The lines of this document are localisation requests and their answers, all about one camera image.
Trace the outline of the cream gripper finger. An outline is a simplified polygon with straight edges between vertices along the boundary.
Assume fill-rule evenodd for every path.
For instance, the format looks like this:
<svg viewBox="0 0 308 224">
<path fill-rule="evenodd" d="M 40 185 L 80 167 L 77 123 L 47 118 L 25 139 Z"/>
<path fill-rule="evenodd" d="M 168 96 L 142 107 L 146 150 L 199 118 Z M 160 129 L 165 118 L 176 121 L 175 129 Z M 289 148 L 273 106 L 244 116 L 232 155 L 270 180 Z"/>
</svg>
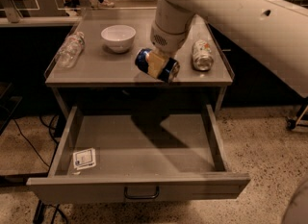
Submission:
<svg viewBox="0 0 308 224">
<path fill-rule="evenodd" d="M 167 64 L 167 57 L 151 51 L 147 57 L 148 70 L 147 73 L 153 77 L 158 78 L 163 68 Z"/>
</svg>

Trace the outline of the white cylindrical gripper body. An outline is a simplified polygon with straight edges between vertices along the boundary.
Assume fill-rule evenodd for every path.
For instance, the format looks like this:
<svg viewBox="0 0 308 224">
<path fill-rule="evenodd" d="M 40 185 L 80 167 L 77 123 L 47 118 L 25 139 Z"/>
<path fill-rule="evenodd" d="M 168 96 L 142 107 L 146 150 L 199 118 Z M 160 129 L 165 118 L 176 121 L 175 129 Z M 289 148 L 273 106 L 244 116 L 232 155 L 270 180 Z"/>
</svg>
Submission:
<svg viewBox="0 0 308 224">
<path fill-rule="evenodd" d="M 155 21 L 152 22 L 150 40 L 161 55 L 174 57 L 184 45 L 190 31 L 190 22 L 183 24 L 183 28 L 176 33 L 170 31 L 171 27 L 163 30 Z"/>
</svg>

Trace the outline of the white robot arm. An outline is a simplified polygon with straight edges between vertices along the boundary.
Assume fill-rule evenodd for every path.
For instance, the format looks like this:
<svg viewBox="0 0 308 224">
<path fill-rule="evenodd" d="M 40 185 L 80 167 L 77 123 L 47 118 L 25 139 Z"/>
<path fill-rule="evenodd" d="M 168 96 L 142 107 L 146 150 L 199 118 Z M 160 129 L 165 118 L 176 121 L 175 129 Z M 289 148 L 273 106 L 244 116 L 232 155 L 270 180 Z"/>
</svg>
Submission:
<svg viewBox="0 0 308 224">
<path fill-rule="evenodd" d="M 196 14 L 300 96 L 308 96 L 306 9 L 284 0 L 158 0 L 152 43 L 176 53 Z"/>
</svg>

